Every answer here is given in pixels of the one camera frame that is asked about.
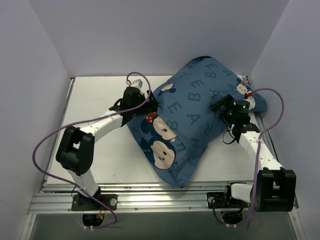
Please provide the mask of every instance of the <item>cartoon character print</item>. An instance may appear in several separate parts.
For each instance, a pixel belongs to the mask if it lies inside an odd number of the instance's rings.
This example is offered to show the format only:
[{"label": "cartoon character print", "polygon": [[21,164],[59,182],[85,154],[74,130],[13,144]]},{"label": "cartoon character print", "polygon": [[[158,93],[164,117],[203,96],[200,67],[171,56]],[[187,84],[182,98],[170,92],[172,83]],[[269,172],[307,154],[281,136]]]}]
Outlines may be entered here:
[{"label": "cartoon character print", "polygon": [[156,139],[162,138],[163,140],[174,142],[177,137],[156,112],[148,114],[142,120],[140,127],[143,133],[151,133],[152,137]]},{"label": "cartoon character print", "polygon": [[236,79],[238,84],[235,86],[235,89],[237,92],[239,92],[242,95],[245,95],[247,92],[251,91],[250,87],[248,87],[243,81],[241,81],[239,78]]},{"label": "cartoon character print", "polygon": [[160,92],[158,93],[158,97],[160,97],[162,94],[164,93],[175,93],[176,89],[174,88],[175,84],[174,83],[170,83],[166,86],[164,86],[163,88],[161,88]]},{"label": "cartoon character print", "polygon": [[244,95],[244,100],[250,103],[249,105],[249,111],[253,109],[256,106],[256,100],[254,99],[254,95],[251,91],[251,88],[248,87],[243,81],[241,81],[239,78],[236,79],[238,84],[236,85],[236,90]]},{"label": "cartoon character print", "polygon": [[147,142],[142,138],[140,147],[144,150],[149,162],[158,169],[169,169],[176,159],[176,151],[169,142],[164,143],[154,138]]},{"label": "cartoon character print", "polygon": [[249,111],[253,108],[255,108],[256,106],[256,100],[254,99],[254,94],[252,93],[252,91],[248,91],[245,95],[244,95],[244,100],[246,100],[247,102],[250,103],[249,105]]}]

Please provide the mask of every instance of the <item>metal frame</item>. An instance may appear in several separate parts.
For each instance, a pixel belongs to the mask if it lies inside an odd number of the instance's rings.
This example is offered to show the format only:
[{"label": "metal frame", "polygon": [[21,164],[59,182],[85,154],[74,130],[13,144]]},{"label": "metal frame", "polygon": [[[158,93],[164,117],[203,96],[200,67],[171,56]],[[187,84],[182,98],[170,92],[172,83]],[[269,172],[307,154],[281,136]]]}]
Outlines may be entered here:
[{"label": "metal frame", "polygon": [[[69,99],[72,93],[75,79],[70,84],[67,100],[61,124],[63,123]],[[263,131],[266,129],[260,116],[256,116],[257,126]],[[53,149],[58,144],[59,135]],[[275,155],[271,139],[268,134],[263,136],[263,140],[271,153]],[[51,156],[48,171],[54,160]],[[69,184],[46,183],[45,178],[43,188],[40,193],[33,195],[27,214],[27,219],[22,231],[21,239],[28,240],[31,237],[32,229],[37,214],[83,214],[84,212],[71,211],[73,186]],[[116,213],[156,213],[156,212],[202,212],[212,211],[207,205],[208,192],[222,192],[228,182],[191,182],[184,187],[171,186],[163,183],[130,183],[130,184],[99,184],[103,193],[113,193],[118,195]],[[86,213],[98,213],[98,211],[86,211]],[[305,233],[299,218],[298,202],[295,201],[292,212],[289,213],[291,223],[298,240],[305,240]]]}]

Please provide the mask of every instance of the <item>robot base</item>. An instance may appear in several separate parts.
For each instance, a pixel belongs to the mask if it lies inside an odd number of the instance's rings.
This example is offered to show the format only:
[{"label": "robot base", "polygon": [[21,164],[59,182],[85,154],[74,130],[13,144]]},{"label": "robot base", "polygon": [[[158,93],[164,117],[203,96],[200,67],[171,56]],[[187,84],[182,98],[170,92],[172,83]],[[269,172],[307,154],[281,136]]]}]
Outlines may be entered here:
[{"label": "robot base", "polygon": [[[99,201],[103,202],[105,205],[107,205],[111,210],[117,209],[117,203],[118,203],[118,195],[116,194],[101,194],[100,188],[95,193],[94,197],[98,199]],[[82,195],[81,193],[77,193],[73,197],[72,211],[100,211],[105,210],[102,205],[95,202],[89,197],[86,197]]]},{"label": "robot base", "polygon": [[[235,225],[243,221],[243,209],[247,208],[248,204],[242,200],[232,198],[230,186],[226,186],[224,192],[207,192],[206,198],[208,208],[213,209],[214,216],[218,222]],[[221,221],[217,217],[216,209],[232,210],[221,210]]]}]

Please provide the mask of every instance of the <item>black mounting bracket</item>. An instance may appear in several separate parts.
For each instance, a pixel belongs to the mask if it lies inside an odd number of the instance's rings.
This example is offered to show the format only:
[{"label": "black mounting bracket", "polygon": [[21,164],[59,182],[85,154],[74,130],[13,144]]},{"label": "black mounting bracket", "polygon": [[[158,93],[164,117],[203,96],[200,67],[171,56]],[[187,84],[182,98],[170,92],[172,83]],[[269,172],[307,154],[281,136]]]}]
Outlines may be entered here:
[{"label": "black mounting bracket", "polygon": [[207,192],[206,199],[209,209],[239,209],[248,207],[246,202],[231,197],[230,186],[226,186],[224,192]]},{"label": "black mounting bracket", "polygon": [[[93,196],[100,202],[107,205],[111,210],[117,210],[118,195],[117,194],[101,194],[101,189],[99,187],[98,191]],[[73,197],[72,211],[100,211],[105,210],[102,205],[91,199],[90,197],[84,196],[81,193],[77,193]]]},{"label": "black mounting bracket", "polygon": [[63,133],[55,159],[64,169],[73,171],[77,176],[86,173],[94,160],[95,137],[79,127],[67,127]]},{"label": "black mounting bracket", "polygon": [[257,175],[254,210],[256,212],[290,212],[294,207],[295,189],[294,171],[284,168],[260,170]]}]

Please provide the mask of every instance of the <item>white enclosure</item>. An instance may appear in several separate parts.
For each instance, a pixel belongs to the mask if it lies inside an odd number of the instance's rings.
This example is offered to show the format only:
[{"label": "white enclosure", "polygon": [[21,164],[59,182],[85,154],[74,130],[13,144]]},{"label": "white enclosure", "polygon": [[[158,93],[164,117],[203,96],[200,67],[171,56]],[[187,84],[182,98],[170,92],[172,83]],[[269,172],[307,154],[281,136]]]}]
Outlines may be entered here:
[{"label": "white enclosure", "polygon": [[[3,239],[19,238],[33,193],[39,193],[42,187],[44,176],[32,164],[32,151],[42,137],[60,125],[71,77],[79,83],[92,80],[94,88],[97,79],[105,78],[81,76],[124,76],[132,71],[169,76],[190,59],[203,55],[215,57],[236,74],[249,75],[253,88],[274,88],[283,95],[284,117],[270,134],[279,161],[297,174],[296,195],[306,237],[317,239],[319,12],[319,0],[0,1]],[[150,78],[154,87],[164,81],[161,77]],[[119,92],[121,84],[114,83]],[[85,87],[76,83],[74,96],[81,93],[77,88]],[[91,94],[91,100],[97,97]],[[264,121],[271,125],[280,112],[279,100],[271,93],[261,94],[269,105]],[[108,107],[116,97],[103,104]],[[72,101],[69,107],[75,109]],[[88,107],[84,99],[79,102],[79,108]],[[104,109],[96,106],[83,115],[67,111],[64,121],[96,117]],[[121,131],[124,137],[129,136],[128,129]],[[211,149],[221,155],[227,151],[218,142],[211,144]],[[54,137],[37,153],[44,169],[51,164],[53,147]],[[208,169],[207,159],[204,156],[204,164],[200,163],[197,171]],[[219,169],[234,173],[229,180],[251,180],[252,165],[228,167],[223,166],[222,158],[219,161]],[[51,170],[56,174],[58,167],[52,162]],[[154,183],[158,181],[155,175],[149,177]],[[206,181],[205,176],[196,173],[197,177]],[[58,184],[48,178],[46,184],[50,183]]]}]

